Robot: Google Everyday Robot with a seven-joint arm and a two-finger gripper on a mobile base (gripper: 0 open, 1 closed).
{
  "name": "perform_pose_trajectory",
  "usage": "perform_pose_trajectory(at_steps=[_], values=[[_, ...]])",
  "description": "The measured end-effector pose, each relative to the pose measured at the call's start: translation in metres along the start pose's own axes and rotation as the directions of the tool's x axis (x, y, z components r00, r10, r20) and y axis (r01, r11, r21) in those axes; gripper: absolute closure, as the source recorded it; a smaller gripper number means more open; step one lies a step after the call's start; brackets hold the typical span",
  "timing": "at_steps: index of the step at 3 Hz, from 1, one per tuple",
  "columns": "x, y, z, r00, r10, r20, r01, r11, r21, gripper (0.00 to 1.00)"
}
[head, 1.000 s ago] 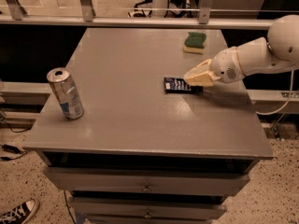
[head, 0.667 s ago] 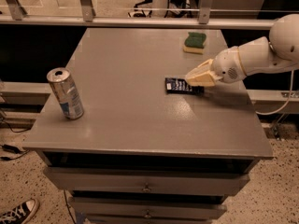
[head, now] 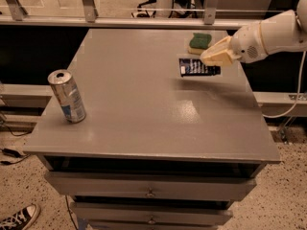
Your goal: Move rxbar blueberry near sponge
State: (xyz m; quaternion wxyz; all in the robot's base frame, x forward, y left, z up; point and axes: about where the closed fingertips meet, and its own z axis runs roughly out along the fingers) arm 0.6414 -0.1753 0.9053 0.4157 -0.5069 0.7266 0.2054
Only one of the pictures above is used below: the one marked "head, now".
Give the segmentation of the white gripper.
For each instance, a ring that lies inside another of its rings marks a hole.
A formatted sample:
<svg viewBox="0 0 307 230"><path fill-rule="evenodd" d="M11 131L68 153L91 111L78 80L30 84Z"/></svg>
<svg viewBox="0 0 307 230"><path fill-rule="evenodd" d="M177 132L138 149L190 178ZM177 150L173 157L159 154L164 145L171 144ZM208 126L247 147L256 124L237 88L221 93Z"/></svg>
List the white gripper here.
<svg viewBox="0 0 307 230"><path fill-rule="evenodd" d="M235 60L253 63L268 56L261 38L259 23L251 23L216 42L201 54L207 66L231 66Z"/></svg>

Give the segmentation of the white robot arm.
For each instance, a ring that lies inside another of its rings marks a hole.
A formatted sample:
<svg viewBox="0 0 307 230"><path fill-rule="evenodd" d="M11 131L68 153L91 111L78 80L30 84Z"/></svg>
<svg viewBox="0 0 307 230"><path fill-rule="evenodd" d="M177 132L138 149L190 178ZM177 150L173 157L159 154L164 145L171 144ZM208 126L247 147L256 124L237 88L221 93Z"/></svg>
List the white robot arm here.
<svg viewBox="0 0 307 230"><path fill-rule="evenodd" d="M288 10L240 28L207 50L200 60L207 66L230 66L235 60L253 63L279 52L307 50L307 0Z"/></svg>

